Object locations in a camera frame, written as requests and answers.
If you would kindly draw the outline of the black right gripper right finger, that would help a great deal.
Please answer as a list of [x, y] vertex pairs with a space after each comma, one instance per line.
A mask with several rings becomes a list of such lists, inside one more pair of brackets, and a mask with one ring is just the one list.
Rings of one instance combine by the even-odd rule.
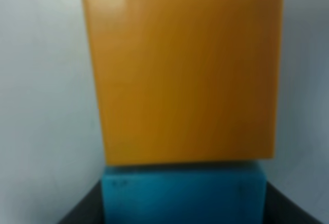
[[264, 224], [321, 224], [269, 181], [264, 206]]

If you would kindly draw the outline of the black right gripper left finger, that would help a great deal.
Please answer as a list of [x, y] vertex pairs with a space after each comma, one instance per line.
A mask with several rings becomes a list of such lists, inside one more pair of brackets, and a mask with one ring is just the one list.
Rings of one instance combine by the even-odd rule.
[[105, 224], [100, 180], [59, 224]]

